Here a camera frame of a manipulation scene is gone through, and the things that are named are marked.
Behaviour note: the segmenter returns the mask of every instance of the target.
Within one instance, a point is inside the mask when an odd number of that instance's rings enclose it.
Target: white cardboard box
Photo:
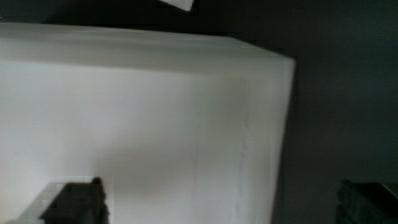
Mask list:
[[[0,223],[99,176],[112,224],[270,224],[291,74],[227,37],[0,23]]]

